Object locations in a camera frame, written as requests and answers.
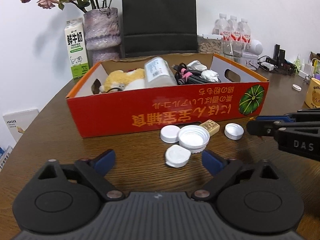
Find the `small white bottle cap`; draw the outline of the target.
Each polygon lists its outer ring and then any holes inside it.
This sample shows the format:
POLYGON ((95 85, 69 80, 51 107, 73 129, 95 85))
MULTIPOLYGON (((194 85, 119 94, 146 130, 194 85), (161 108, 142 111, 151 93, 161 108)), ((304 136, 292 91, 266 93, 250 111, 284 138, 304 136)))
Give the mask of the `small white bottle cap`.
POLYGON ((228 123, 225 126, 225 136, 231 140, 239 140, 244 134, 244 129, 242 126, 236 123, 228 123))

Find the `large white jar lid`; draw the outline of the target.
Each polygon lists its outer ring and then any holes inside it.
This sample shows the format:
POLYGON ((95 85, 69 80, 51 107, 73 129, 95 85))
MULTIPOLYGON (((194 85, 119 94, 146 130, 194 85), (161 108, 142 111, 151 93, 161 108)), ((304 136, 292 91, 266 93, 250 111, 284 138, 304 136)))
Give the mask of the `large white jar lid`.
POLYGON ((199 125, 187 125, 178 133, 179 145, 191 153, 202 152, 210 140, 209 132, 199 125))

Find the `beige eraser block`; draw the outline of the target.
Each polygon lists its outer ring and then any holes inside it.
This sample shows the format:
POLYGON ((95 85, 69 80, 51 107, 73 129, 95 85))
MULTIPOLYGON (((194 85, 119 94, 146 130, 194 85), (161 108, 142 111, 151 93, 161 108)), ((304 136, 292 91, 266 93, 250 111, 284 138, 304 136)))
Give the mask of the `beige eraser block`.
POLYGON ((207 120, 201 123, 200 126, 208 131, 210 137, 215 135, 220 130, 220 125, 213 120, 207 120))

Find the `white cap front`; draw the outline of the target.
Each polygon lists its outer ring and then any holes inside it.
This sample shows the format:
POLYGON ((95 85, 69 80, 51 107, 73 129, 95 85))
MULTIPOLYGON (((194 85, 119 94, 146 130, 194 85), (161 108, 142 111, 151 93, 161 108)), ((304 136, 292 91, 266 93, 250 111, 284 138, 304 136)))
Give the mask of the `white cap front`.
POLYGON ((172 145, 166 150, 165 163, 174 168, 185 166, 191 156, 191 152, 180 145, 172 145))

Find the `white tissue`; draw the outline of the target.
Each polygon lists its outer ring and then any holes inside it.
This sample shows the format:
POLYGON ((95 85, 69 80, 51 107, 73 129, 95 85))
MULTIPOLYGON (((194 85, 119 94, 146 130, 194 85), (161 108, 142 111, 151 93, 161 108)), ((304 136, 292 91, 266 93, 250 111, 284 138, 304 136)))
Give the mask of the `white tissue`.
POLYGON ((209 82, 217 83, 220 82, 219 75, 213 70, 205 70, 201 73, 201 77, 209 82))

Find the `white plastic bottle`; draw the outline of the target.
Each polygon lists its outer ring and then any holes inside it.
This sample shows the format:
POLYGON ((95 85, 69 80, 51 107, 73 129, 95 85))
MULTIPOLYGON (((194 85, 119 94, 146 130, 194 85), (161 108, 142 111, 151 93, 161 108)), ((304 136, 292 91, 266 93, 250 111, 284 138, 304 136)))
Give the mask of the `white plastic bottle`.
POLYGON ((144 64, 146 88, 176 86, 177 82, 167 61, 154 57, 144 64))

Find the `yellow bear mug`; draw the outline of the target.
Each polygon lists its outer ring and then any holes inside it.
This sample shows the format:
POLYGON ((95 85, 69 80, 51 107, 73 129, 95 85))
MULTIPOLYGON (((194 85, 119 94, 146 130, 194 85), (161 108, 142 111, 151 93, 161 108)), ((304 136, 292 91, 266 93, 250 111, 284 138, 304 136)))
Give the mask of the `yellow bear mug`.
POLYGON ((305 97, 305 103, 309 108, 320 107, 320 81, 311 78, 309 82, 308 91, 305 97))

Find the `black desk gadgets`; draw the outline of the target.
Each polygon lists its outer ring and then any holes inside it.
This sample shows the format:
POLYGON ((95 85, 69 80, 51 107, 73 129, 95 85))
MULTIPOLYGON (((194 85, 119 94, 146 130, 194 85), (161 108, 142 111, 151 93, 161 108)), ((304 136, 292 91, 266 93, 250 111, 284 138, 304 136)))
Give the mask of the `black desk gadgets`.
POLYGON ((279 44, 274 45, 273 56, 267 56, 264 62, 274 65, 274 69, 270 72, 282 75, 293 76, 296 74, 298 68, 295 64, 285 59, 286 51, 280 48, 279 44))

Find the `red cardboard pumpkin box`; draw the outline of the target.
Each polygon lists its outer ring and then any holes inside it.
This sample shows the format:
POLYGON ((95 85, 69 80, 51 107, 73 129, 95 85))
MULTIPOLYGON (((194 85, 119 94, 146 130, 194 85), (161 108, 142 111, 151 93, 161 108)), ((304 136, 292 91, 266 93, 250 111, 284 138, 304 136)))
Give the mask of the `red cardboard pumpkin box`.
POLYGON ((115 70, 143 68, 148 57, 99 62, 71 89, 66 100, 83 138, 153 131, 166 125, 209 119, 224 121, 261 112, 269 81, 217 54, 167 54, 170 67, 197 60, 219 75, 218 83, 144 88, 94 94, 115 70))

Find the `clear drinking glass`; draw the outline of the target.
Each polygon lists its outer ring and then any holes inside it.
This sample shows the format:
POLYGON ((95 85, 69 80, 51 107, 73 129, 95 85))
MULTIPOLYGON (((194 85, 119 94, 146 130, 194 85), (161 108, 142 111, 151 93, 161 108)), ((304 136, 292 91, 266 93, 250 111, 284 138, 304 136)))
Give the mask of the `clear drinking glass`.
POLYGON ((240 41, 223 40, 222 51, 225 55, 232 57, 242 57, 244 51, 244 43, 240 41))

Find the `yellow plush toy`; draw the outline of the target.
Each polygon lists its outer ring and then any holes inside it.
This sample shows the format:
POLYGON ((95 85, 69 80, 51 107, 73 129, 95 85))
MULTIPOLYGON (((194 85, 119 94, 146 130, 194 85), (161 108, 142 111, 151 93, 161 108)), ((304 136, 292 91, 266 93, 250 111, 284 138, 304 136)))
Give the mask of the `yellow plush toy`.
POLYGON ((139 80, 143 81, 144 88, 145 70, 137 68, 129 72, 122 70, 115 70, 108 74, 105 82, 100 85, 99 91, 101 93, 109 93, 111 91, 123 91, 130 83, 139 80))

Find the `water bottle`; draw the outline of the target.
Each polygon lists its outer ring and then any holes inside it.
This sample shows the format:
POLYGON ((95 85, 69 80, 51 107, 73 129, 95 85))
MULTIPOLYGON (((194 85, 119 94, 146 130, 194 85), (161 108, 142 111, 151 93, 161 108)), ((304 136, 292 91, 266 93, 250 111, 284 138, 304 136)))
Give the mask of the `water bottle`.
POLYGON ((223 40, 229 41, 231 30, 229 23, 227 21, 227 15, 226 14, 219 14, 219 19, 215 21, 213 34, 221 35, 223 36, 223 40))
POLYGON ((251 41, 251 29, 248 25, 248 20, 242 18, 238 24, 241 31, 241 42, 249 44, 251 41))
POLYGON ((230 27, 230 40, 240 42, 241 39, 241 28, 238 27, 237 17, 231 15, 228 20, 228 24, 230 27))

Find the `middle water bottle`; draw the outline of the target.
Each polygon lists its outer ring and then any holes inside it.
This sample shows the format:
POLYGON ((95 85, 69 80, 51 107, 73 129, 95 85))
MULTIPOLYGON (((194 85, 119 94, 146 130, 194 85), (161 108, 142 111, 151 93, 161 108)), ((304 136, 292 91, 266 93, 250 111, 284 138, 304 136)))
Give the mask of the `middle water bottle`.
POLYGON ((228 20, 228 24, 230 27, 230 40, 240 42, 241 39, 241 28, 238 27, 237 17, 231 15, 228 20))

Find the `clear seed storage container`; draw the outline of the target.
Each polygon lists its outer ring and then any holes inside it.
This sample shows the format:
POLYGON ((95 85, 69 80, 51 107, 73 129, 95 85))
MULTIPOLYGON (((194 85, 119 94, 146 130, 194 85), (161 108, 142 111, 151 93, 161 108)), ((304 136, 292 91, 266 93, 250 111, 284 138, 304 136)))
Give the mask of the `clear seed storage container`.
POLYGON ((197 37, 198 52, 202 54, 222 54, 222 35, 202 34, 197 37))

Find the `purple marbled vase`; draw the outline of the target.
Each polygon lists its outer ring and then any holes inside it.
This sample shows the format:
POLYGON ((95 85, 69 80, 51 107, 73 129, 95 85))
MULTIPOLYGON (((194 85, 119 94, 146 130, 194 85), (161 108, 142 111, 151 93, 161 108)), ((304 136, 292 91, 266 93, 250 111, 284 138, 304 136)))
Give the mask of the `purple marbled vase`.
POLYGON ((86 12, 84 30, 86 48, 93 64, 120 58, 121 34, 117 8, 86 12))

